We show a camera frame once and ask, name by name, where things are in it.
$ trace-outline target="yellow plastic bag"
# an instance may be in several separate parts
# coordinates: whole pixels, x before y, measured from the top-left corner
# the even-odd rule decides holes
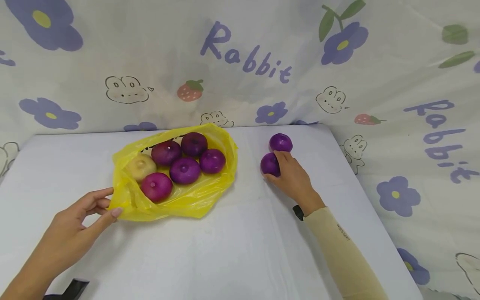
[[[189,132],[199,132],[208,141],[208,148],[223,152],[226,164],[223,170],[214,175],[202,173],[190,185],[173,184],[172,194],[165,201],[154,204],[140,190],[139,184],[125,170],[125,166],[140,152],[150,155],[154,145],[173,139],[180,143],[181,137]],[[125,146],[113,155],[115,189],[109,209],[122,207],[120,219],[130,221],[153,221],[167,216],[203,217],[217,202],[223,192],[235,180],[237,171],[237,145],[228,132],[213,124],[173,129],[149,136]],[[159,167],[158,172],[168,174],[168,167]]]

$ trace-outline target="finger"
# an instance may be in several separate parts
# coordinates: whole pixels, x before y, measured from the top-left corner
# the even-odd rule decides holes
[[[264,174],[264,178],[273,184],[275,184],[278,181],[278,177],[275,177],[272,174]]]
[[[97,200],[103,199],[112,194],[113,188],[106,188],[103,190],[88,192],[87,194],[85,194],[85,196],[78,199],[78,201],[75,202],[71,207],[74,209],[83,209],[85,211],[88,211],[91,209],[92,206],[96,206]]]
[[[95,223],[90,225],[90,227],[82,231],[82,233],[87,235],[87,238],[89,238],[90,240],[95,241],[100,236],[100,234],[105,231],[105,229],[107,229],[117,220],[117,218],[121,215],[122,212],[123,209],[121,207],[117,207],[108,211],[106,214],[103,214],[100,218],[98,218]]]
[[[102,208],[102,207],[94,207],[93,209],[90,209],[89,211],[87,211],[87,216],[91,216],[91,215],[94,215],[94,214],[99,214],[99,215],[103,215],[107,212],[108,210],[106,210],[105,208]]]
[[[286,152],[286,151],[282,151],[283,152],[283,155],[285,156],[285,159],[290,162],[290,161],[293,161],[294,158],[292,156],[292,154],[290,152]]]
[[[278,164],[280,165],[280,172],[281,172],[282,166],[284,166],[287,163],[287,159],[285,158],[285,155],[281,151],[275,150],[273,153],[275,154]]]
[[[109,205],[110,205],[110,199],[102,198],[102,199],[99,199],[99,200],[93,202],[92,205],[90,205],[87,208],[87,211],[90,211],[90,210],[94,209],[95,207],[107,208]]]

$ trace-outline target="sleeve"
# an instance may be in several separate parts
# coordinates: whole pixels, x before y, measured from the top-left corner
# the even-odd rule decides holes
[[[313,212],[304,221],[317,237],[343,299],[388,300],[370,265],[328,207]]]

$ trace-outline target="red onion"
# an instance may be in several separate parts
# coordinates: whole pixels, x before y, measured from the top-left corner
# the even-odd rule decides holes
[[[198,132],[187,133],[181,140],[181,149],[187,156],[200,156],[207,148],[207,138]]]
[[[200,177],[200,165],[191,157],[183,157],[173,162],[170,178],[174,183],[191,184]]]
[[[156,144],[152,148],[152,159],[157,165],[171,166],[181,156],[180,145],[172,140]]]
[[[208,149],[200,156],[200,169],[207,174],[219,173],[225,165],[225,155],[218,149]]]
[[[275,177],[280,176],[280,165],[274,153],[267,153],[260,162],[260,169],[264,174],[272,174]]]
[[[283,133],[274,134],[270,138],[270,149],[272,151],[292,151],[293,144],[292,140],[288,137],[288,135]]]
[[[166,174],[153,173],[145,177],[140,189],[153,203],[161,202],[172,193],[173,183]]]

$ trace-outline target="human hand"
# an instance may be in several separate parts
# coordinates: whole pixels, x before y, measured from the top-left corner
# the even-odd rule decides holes
[[[280,165],[280,177],[264,174],[264,177],[288,197],[292,198],[308,216],[325,207],[320,195],[313,189],[310,177],[290,152],[274,151]]]
[[[25,264],[52,279],[79,261],[100,234],[122,213],[121,208],[107,211],[113,188],[87,193],[65,210],[57,213]],[[100,214],[90,227],[82,225],[86,216]]]

